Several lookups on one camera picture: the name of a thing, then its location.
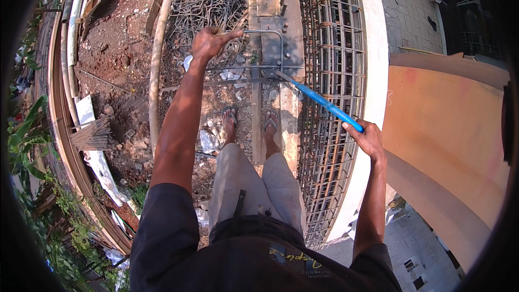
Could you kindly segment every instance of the leg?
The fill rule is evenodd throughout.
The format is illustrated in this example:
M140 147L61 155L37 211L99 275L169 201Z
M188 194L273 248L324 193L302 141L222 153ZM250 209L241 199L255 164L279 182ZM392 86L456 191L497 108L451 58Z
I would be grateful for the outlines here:
M266 120L268 121L269 118L276 123L276 126L279 125L276 114L267 112ZM276 127L269 122L263 136L267 145L265 156L267 161L263 165L262 179L270 201L276 207L281 220L304 235L306 232L306 209L302 200L301 188L292 175L285 157L274 142L274 133L276 133Z
M235 124L224 113L224 129L227 140L217 158L217 173L214 177L213 194L209 202L209 232L213 226L232 218L238 202L240 190L247 191L242 215L256 215L260 205L272 212L272 216L281 219L274 205L269 200L267 189L254 167L240 147L234 143Z

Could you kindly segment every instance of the paved floor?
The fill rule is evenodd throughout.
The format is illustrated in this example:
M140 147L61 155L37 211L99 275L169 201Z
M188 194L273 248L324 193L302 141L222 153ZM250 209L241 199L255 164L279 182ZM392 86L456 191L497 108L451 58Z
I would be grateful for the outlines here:
M419 289L420 292L454 290L461 280L447 252L420 215L409 205L405 209L407 214L387 224L384 233L393 273L402 291L415 292L417 289L414 282L420 278L425 283ZM344 266L350 266L353 245L353 239L339 238L318 252Z
M386 14L390 53L407 52L398 47L442 53L435 3L428 0L382 0L382 5ZM437 24L436 32L427 21L428 16Z

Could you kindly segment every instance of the cloth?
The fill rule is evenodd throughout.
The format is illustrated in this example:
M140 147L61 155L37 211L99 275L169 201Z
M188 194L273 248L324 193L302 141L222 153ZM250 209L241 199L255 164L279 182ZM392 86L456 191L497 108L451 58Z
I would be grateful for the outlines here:
M347 268L275 235L227 238L197 251L198 240L189 192L175 184L153 186L133 241L131 290L401 291L384 244L369 247Z
M306 232L305 204L299 183L282 153L263 165L262 177L237 144L226 145L217 157L217 173L209 202L209 232L218 222L232 218L240 190L247 191L241 215L265 214Z

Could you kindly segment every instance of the rebar cage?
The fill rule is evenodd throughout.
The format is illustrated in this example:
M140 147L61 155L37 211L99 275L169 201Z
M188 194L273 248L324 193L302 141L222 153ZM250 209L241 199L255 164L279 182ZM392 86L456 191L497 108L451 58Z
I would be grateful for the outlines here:
M306 84L351 117L361 118L365 34L361 0L300 0ZM337 217L358 146L341 120L306 98L298 178L306 205L306 245L319 249Z

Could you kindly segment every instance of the dirt ground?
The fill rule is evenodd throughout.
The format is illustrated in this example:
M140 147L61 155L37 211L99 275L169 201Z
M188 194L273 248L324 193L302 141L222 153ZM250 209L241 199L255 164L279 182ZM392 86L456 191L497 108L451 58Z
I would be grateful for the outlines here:
M147 9L152 0L111 0L101 7L94 16L85 41L78 43L78 63L75 67L79 81L80 97L90 94L96 118L101 114L112 115L111 127L116 148L105 152L108 165L114 179L126 181L129 188L148 185L152 174L153 161L149 142L148 124L148 88L149 63L151 61L153 38L142 36L147 17ZM161 60L160 87L179 85L185 73L184 56L174 56L165 46ZM250 63L249 57L244 64ZM94 74L116 86L131 91L127 94L101 81L84 74L80 69ZM246 77L246 70L232 70ZM205 81L219 81L219 71L208 72ZM269 104L273 88L264 86L263 103ZM249 159L252 159L252 133L250 103L251 85L235 88L206 87L202 101L200 129L221 136L223 132L220 111L226 105L238 107L237 144ZM163 92L159 99L159 111L163 118L172 102L174 92ZM202 152L200 140L197 140L196 151ZM207 207L211 198L216 159L196 156L192 173L192 197L195 207ZM117 207L110 198L102 199L104 205L114 209L133 230L138 228L138 219L127 205ZM201 228L200 247L207 245L207 228Z

